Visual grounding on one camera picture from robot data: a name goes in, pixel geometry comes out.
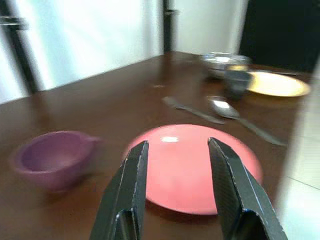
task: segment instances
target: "dark gray cup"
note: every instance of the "dark gray cup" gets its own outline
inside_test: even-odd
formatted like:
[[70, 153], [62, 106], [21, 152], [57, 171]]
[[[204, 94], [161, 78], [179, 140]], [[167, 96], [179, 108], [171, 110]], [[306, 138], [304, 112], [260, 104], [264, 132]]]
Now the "dark gray cup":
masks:
[[224, 73], [224, 85], [226, 97], [240, 100], [247, 91], [253, 76], [246, 71], [227, 70]]

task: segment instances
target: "purple bowl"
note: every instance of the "purple bowl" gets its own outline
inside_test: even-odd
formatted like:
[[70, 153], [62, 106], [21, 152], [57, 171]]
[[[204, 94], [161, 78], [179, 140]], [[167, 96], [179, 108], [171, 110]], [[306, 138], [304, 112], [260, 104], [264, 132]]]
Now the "purple bowl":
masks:
[[83, 175], [99, 141], [78, 131], [50, 132], [21, 147], [12, 166], [38, 186], [51, 192], [64, 191]]

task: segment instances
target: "bowl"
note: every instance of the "bowl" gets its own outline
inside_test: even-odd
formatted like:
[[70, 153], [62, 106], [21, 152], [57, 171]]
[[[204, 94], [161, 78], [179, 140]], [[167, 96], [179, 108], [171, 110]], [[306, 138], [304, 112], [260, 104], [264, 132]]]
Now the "bowl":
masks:
[[241, 66], [241, 69], [247, 70], [251, 59], [247, 56], [233, 53], [210, 52], [202, 55], [200, 61], [211, 77], [223, 79], [226, 70], [231, 66]]
[[78, 131], [50, 132], [22, 146], [11, 165], [36, 185], [61, 192], [83, 176], [99, 141]]

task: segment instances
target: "silver spoon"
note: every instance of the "silver spoon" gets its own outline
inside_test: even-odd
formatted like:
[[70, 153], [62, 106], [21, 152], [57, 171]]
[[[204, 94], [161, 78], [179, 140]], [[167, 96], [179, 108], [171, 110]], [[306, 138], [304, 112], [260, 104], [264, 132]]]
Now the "silver spoon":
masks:
[[262, 130], [261, 128], [255, 126], [251, 122], [245, 120], [244, 118], [241, 118], [239, 112], [235, 110], [232, 106], [230, 106], [229, 103], [227, 103], [226, 98], [222, 96], [210, 96], [208, 97], [208, 100], [210, 102], [211, 107], [218, 115], [224, 118], [238, 120], [238, 122], [240, 122], [242, 125], [244, 125], [248, 129], [253, 131], [255, 134], [257, 134], [259, 137], [263, 138], [271, 144], [286, 146], [286, 144], [279, 140], [277, 137], [272, 136], [265, 130]]

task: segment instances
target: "door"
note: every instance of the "door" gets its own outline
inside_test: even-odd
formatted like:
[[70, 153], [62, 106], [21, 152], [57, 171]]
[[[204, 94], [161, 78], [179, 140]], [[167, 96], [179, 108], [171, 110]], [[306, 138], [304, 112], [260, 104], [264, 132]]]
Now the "door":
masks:
[[250, 0], [240, 53], [255, 64], [312, 72], [319, 39], [319, 0]]

